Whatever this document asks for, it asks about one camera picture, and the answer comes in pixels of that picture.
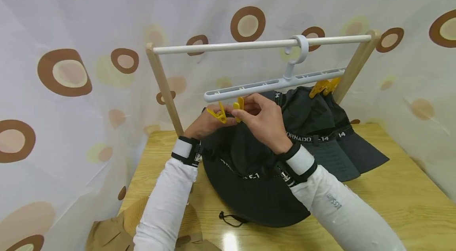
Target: wooden post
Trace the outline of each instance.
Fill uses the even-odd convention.
[[[342,79],[332,94],[334,100],[338,104],[340,104],[342,99],[347,94],[350,86],[353,84],[364,64],[366,64],[366,61],[369,59],[381,37],[380,32],[377,30],[369,30],[366,34],[371,35],[372,39],[368,43],[359,44],[353,57],[350,60],[350,63],[348,63],[348,66],[345,69],[345,73],[342,76]]]
[[[168,113],[171,117],[174,130],[176,130],[177,136],[180,136],[184,133],[184,130],[182,129],[181,120],[177,114],[176,105],[174,104],[174,100],[171,95],[170,86],[166,80],[165,71],[163,71],[162,62],[160,61],[160,57],[154,53],[154,47],[155,46],[152,43],[146,44],[145,53],[147,54],[150,67],[152,67],[155,79],[157,80],[158,88],[160,89],[163,100],[165,101],[166,109],[168,110]]]

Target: yellow clip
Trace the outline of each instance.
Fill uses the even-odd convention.
[[[235,110],[244,110],[244,98],[237,98],[237,102],[233,103],[233,108]],[[238,123],[241,122],[237,117],[234,118]]]
[[[317,94],[320,94],[328,84],[328,80],[318,81],[309,93],[309,98],[313,99]]]
[[[225,114],[225,110],[223,109],[222,103],[219,101],[218,102],[220,106],[220,111],[218,113],[215,113],[213,110],[210,110],[206,108],[207,112],[209,112],[212,116],[214,116],[216,119],[218,119],[222,123],[227,123],[227,116]]]
[[[323,92],[323,95],[328,95],[330,92],[334,91],[334,89],[336,89],[336,86],[340,80],[341,80],[340,77],[332,79],[331,83],[329,83],[329,85],[326,87],[325,91]]]

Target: person's right hand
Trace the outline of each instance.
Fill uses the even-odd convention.
[[[282,110],[275,102],[260,94],[244,98],[244,110],[233,110],[232,115],[243,121],[252,134],[275,154],[286,153],[293,146],[287,137]]]

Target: wooden table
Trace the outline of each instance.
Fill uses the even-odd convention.
[[[456,250],[456,207],[411,158],[377,125],[354,125],[355,131],[391,160],[346,182],[352,191],[391,225],[408,250]],[[173,131],[151,134],[120,211],[148,196],[170,158]],[[244,224],[235,228],[218,218],[231,210],[219,199],[199,167],[191,193],[204,239],[223,251],[341,250],[313,216],[286,228]]]

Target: arm sleeve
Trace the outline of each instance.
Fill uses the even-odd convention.
[[[312,166],[314,158],[301,146],[286,162],[300,175]],[[386,221],[321,165],[307,182],[291,187],[291,192],[343,250],[405,250]]]
[[[173,152],[188,158],[191,144],[177,140]],[[171,158],[150,194],[136,235],[135,251],[174,250],[188,195],[198,169]]]

